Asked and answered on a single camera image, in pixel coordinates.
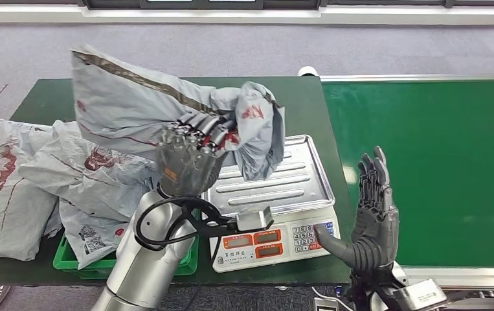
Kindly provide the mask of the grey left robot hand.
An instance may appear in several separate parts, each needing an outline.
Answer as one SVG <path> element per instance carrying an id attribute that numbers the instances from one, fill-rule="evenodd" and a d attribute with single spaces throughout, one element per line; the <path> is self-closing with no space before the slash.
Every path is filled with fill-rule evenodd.
<path id="1" fill-rule="evenodd" d="M 230 114 L 188 111 L 158 133 L 159 188 L 167 196 L 199 196 L 216 182 L 228 154 L 226 137 L 236 128 Z"/>

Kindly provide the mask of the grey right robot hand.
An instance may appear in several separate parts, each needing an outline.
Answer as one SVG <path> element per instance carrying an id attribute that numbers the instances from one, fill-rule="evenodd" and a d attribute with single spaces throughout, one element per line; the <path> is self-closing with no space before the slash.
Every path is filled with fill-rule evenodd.
<path id="1" fill-rule="evenodd" d="M 375 146 L 372 156 L 363 153 L 357 167 L 358 202 L 351 241 L 331 236 L 324 224 L 314 225 L 313 229 L 323 249 L 353 271 L 368 273 L 395 261 L 399 211 L 393 200 L 387 159 L 382 148 Z"/>

